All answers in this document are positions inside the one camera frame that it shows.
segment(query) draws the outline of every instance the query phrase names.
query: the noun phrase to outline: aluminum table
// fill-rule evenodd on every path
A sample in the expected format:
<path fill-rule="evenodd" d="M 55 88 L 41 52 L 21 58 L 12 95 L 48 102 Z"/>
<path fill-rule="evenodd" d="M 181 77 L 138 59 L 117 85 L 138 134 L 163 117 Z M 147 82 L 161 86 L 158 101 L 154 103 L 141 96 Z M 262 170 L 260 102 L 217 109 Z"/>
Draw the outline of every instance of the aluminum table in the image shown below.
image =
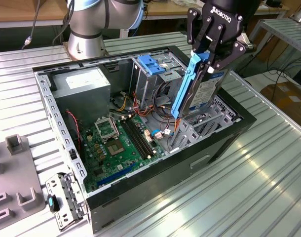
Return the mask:
<path fill-rule="evenodd" d="M 106 41 L 111 54 L 178 46 L 181 33 Z M 61 46 L 0 53 L 0 141 L 27 136 L 44 196 L 45 181 L 66 166 L 31 68 L 69 61 Z M 301 237 L 301 128 L 235 73 L 223 88 L 257 121 L 216 162 L 102 229 L 96 236 Z M 0 231 L 4 236 L 92 236 L 82 220 L 60 233 L 46 207 Z"/>
<path fill-rule="evenodd" d="M 298 23 L 291 18 L 260 20 L 250 34 L 249 38 L 251 41 L 255 39 L 261 29 L 265 29 L 268 32 L 259 43 L 255 54 L 262 50 L 265 43 L 272 35 L 277 36 L 279 39 L 293 47 L 287 55 L 287 58 L 291 58 L 296 50 L 301 52 L 301 23 Z"/>

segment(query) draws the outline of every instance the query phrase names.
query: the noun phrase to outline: blue cable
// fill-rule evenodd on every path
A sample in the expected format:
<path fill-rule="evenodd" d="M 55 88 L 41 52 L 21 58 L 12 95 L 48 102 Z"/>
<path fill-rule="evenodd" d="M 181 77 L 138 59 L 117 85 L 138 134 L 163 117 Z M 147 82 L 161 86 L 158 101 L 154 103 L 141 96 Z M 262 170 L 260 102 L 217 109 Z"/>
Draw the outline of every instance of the blue cable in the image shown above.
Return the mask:
<path fill-rule="evenodd" d="M 135 32 L 133 33 L 132 37 L 135 36 L 135 34 L 136 34 L 136 32 L 137 32 L 138 29 L 139 29 L 139 28 L 136 28 L 136 30 L 135 30 Z"/>

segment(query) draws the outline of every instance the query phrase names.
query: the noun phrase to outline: blue plastic bracket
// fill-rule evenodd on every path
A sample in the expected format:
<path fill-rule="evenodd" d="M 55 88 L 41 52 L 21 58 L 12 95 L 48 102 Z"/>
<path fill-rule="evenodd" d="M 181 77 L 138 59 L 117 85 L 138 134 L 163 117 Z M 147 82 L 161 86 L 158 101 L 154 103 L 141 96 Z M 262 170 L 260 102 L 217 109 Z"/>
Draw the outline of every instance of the blue plastic bracket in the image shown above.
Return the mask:
<path fill-rule="evenodd" d="M 137 59 L 150 75 L 157 75 L 166 72 L 166 70 L 159 66 L 149 55 L 138 56 Z"/>
<path fill-rule="evenodd" d="M 180 108 L 182 106 L 182 101 L 186 96 L 186 91 L 190 86 L 190 83 L 192 80 L 195 79 L 196 76 L 196 72 L 195 72 L 195 67 L 199 62 L 205 62 L 207 61 L 209 58 L 209 53 L 200 53 L 200 54 L 196 54 L 194 53 L 193 56 L 190 59 L 189 62 L 189 66 L 187 68 L 186 74 L 185 74 L 185 78 L 182 81 L 182 84 L 180 86 L 180 89 L 178 91 L 176 100 L 172 106 L 171 109 L 171 114 L 173 115 L 173 117 L 175 119 L 178 118 L 179 113 L 180 113 Z"/>

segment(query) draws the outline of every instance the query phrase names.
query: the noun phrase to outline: red cable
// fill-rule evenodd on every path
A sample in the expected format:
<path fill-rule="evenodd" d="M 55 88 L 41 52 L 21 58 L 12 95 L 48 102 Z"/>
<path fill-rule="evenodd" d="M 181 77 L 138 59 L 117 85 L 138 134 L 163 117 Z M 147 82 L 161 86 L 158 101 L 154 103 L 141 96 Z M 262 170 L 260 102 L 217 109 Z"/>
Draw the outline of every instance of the red cable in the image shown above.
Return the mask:
<path fill-rule="evenodd" d="M 78 127 L 78 122 L 77 122 L 77 119 L 75 118 L 75 116 L 69 112 L 68 110 L 66 110 L 66 112 L 73 117 L 74 119 L 74 122 L 76 124 L 76 129 L 77 129 L 77 136 L 78 136 L 78 150 L 80 151 L 80 132 L 79 132 L 79 127 Z"/>

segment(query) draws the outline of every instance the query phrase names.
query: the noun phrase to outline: black plastic tab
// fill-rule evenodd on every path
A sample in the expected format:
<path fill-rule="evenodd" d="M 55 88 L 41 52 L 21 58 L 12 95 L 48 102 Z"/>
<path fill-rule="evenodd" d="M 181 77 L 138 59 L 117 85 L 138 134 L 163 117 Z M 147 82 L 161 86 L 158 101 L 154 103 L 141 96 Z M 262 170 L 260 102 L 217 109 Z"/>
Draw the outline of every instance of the black plastic tab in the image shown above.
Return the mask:
<path fill-rule="evenodd" d="M 49 194 L 47 196 L 47 203 L 48 203 L 48 205 L 50 207 L 50 211 L 52 213 L 60 210 L 60 207 L 58 205 L 58 201 L 57 201 L 55 195 L 52 196 L 51 194 Z"/>

